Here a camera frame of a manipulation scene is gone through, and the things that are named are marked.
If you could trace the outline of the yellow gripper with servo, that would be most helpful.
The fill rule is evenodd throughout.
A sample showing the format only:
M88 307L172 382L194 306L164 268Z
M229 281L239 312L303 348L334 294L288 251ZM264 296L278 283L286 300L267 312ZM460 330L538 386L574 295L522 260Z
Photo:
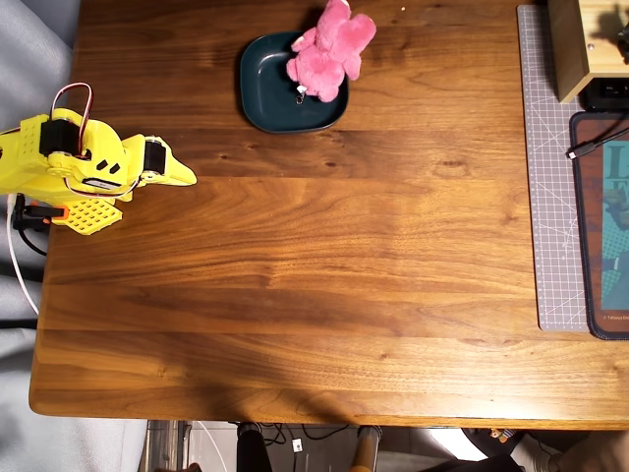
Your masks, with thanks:
M123 140L122 146L130 188L121 198L122 202L130 202L133 191L148 184L186 187L197 183L194 171L179 162L172 149L158 137L134 135Z

